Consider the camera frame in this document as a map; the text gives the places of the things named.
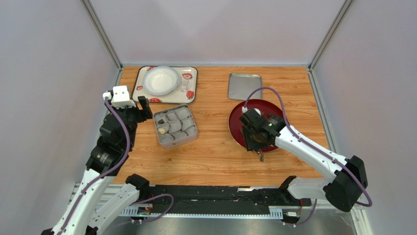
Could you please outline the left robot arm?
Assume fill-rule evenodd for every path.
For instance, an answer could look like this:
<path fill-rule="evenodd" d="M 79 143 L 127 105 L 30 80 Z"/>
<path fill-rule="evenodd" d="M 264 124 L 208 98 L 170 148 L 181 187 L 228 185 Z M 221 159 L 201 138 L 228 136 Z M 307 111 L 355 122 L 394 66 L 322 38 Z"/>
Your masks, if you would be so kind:
<path fill-rule="evenodd" d="M 114 196 L 97 207 L 132 151 L 138 123 L 152 119 L 149 100 L 140 96 L 138 101 L 140 108 L 133 100 L 118 108 L 114 100 L 105 99 L 110 113 L 100 127 L 100 137 L 87 160 L 81 184 L 58 223 L 42 234 L 101 235 L 124 209 L 137 200 L 149 198 L 149 181 L 132 174 Z"/>

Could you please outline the square chocolate tin box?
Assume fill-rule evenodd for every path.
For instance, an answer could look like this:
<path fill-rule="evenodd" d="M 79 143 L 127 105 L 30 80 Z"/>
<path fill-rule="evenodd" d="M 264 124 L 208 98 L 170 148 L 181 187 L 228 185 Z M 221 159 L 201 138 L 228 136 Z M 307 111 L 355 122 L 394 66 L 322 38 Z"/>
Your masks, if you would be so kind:
<path fill-rule="evenodd" d="M 163 149 L 170 149 L 180 146 L 198 138 L 196 122 L 187 104 L 181 104 L 153 114 L 153 120 L 158 137 L 158 143 Z M 159 128 L 165 129 L 166 133 L 161 135 Z"/>

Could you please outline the red round plate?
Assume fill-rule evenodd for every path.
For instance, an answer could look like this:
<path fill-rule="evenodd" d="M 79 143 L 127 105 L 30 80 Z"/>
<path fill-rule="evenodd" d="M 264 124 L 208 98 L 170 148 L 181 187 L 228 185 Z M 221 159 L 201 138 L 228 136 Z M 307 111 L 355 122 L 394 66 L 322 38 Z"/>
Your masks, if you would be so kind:
<path fill-rule="evenodd" d="M 245 101 L 240 102 L 236 105 L 230 115 L 228 120 L 228 127 L 229 131 L 234 138 L 234 140 L 243 148 L 246 148 L 246 144 L 244 141 L 244 136 L 242 134 L 242 122 L 239 118 L 242 116 L 242 107 L 245 104 Z M 267 119 L 272 115 L 276 115 L 279 117 L 283 117 L 282 110 L 275 104 L 263 100 L 263 99 L 250 99 L 248 102 L 247 108 L 257 108 L 261 111 L 262 115 Z"/>

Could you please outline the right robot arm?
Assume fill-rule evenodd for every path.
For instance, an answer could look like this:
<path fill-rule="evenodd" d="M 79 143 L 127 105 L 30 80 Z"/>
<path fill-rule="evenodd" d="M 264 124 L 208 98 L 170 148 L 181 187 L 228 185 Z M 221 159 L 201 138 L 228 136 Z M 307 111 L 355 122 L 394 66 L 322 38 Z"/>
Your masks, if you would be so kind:
<path fill-rule="evenodd" d="M 321 178 L 289 177 L 283 184 L 296 199 L 327 200 L 349 212 L 359 204 L 368 186 L 365 164 L 357 156 L 347 158 L 317 144 L 279 116 L 265 118 L 256 108 L 242 108 L 239 118 L 248 151 L 268 146 L 286 150 L 316 169 Z"/>

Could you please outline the metal tongs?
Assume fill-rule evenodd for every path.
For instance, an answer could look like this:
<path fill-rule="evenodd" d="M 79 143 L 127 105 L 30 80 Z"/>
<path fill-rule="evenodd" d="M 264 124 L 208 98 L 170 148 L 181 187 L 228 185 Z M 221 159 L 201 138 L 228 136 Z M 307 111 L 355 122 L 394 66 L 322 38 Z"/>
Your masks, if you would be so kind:
<path fill-rule="evenodd" d="M 262 150 L 261 149 L 255 150 L 255 153 L 257 154 L 259 160 L 261 162 L 264 162 L 264 153 L 262 152 Z"/>

